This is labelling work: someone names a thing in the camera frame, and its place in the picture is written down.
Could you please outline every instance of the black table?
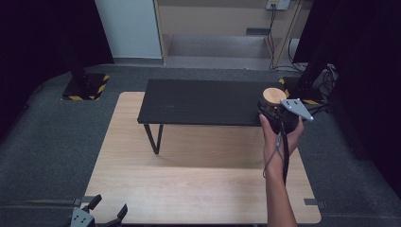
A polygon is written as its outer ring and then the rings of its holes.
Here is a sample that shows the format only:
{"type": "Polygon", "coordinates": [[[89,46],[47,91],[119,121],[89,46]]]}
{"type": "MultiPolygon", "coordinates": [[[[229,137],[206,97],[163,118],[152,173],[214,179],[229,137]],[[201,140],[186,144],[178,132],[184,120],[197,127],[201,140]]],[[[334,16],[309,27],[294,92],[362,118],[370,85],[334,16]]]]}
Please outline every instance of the black table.
{"type": "Polygon", "coordinates": [[[257,102],[279,82],[150,79],[138,115],[155,154],[159,153],[164,124],[260,126],[257,102]],[[149,124],[159,124],[157,145],[149,124]]]}

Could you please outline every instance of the wooden platform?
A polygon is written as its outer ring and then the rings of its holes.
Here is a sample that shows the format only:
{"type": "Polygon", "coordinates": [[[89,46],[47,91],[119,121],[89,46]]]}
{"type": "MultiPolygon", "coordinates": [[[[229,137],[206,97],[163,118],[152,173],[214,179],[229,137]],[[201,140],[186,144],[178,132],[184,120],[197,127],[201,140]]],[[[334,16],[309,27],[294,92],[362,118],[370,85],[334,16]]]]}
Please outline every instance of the wooden platform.
{"type": "MultiPolygon", "coordinates": [[[[130,224],[257,224],[267,222],[263,132],[258,127],[165,125],[159,155],[137,123],[144,93],[121,94],[85,196],[103,200],[96,223],[126,203],[130,224]]],[[[288,193],[298,223],[318,223],[300,154],[290,158],[288,193]]]]}

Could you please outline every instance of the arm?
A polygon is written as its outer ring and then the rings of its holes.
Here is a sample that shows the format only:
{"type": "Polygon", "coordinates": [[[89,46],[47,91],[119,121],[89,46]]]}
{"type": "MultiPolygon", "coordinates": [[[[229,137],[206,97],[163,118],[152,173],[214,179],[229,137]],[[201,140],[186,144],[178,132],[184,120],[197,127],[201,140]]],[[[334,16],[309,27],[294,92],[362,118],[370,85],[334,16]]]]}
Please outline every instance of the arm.
{"type": "MultiPolygon", "coordinates": [[[[277,134],[272,131],[270,123],[264,115],[260,114],[259,117],[265,137],[263,156],[265,164],[267,164],[265,174],[268,224],[272,227],[297,226],[291,204],[289,203],[288,192],[283,180],[283,161],[277,151],[275,151],[277,134]]],[[[304,125],[300,119],[297,128],[292,133],[288,134],[289,154],[292,154],[292,152],[298,147],[299,137],[303,130],[304,125]]],[[[284,153],[282,143],[279,151],[281,154],[284,153]]]]}

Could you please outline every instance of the white wall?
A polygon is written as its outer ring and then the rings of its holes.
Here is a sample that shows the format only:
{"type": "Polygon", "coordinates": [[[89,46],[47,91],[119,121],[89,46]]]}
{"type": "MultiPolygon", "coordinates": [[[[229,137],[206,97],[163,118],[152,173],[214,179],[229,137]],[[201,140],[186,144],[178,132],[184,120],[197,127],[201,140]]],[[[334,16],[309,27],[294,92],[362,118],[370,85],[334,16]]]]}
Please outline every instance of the white wall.
{"type": "Polygon", "coordinates": [[[114,58],[161,59],[153,0],[96,0],[114,58]]]}

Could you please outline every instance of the gray carpet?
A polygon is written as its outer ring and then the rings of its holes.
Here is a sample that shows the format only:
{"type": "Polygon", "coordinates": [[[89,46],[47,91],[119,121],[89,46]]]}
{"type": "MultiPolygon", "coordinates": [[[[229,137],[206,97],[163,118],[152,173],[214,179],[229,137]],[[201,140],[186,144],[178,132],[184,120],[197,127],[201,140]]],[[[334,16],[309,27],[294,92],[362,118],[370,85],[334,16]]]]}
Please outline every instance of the gray carpet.
{"type": "MultiPolygon", "coordinates": [[[[0,203],[81,198],[94,169],[118,96],[145,91],[148,79],[277,81],[298,73],[224,69],[96,66],[111,76],[96,101],[61,100],[71,75],[55,77],[32,95],[0,145],[0,203]]],[[[305,123],[300,144],[321,208],[316,226],[401,226],[401,200],[370,161],[357,160],[331,113],[305,123]]],[[[60,226],[71,207],[2,206],[0,226],[60,226]]]]}

